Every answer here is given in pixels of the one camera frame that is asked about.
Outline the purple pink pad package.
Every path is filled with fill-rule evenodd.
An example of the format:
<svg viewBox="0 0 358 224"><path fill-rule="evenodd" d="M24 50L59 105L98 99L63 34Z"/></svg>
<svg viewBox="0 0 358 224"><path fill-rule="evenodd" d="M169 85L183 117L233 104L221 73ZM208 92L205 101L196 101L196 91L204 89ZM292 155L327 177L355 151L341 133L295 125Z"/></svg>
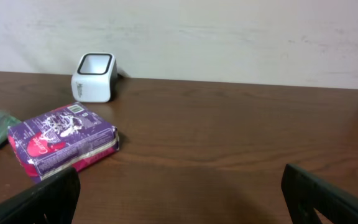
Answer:
<svg viewBox="0 0 358 224"><path fill-rule="evenodd" d="M11 126L7 138L36 183L68 167L81 171L120 148L117 127L79 102Z"/></svg>

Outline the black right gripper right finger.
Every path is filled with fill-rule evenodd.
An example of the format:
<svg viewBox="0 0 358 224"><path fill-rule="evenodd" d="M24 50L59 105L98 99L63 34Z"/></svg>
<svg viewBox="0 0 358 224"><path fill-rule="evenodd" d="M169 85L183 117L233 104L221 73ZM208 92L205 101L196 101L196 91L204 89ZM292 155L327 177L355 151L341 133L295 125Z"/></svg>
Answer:
<svg viewBox="0 0 358 224"><path fill-rule="evenodd" d="M358 198L310 172L287 164L281 189L293 223L321 223L321 213L335 224L358 223Z"/></svg>

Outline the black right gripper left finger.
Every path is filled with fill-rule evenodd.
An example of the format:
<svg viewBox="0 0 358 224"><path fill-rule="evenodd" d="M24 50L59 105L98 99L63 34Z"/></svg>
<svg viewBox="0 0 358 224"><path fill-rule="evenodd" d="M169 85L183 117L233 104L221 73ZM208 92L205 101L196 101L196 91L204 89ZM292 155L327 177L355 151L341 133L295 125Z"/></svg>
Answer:
<svg viewBox="0 0 358 224"><path fill-rule="evenodd" d="M80 189L69 167L0 203L0 223L71 223Z"/></svg>

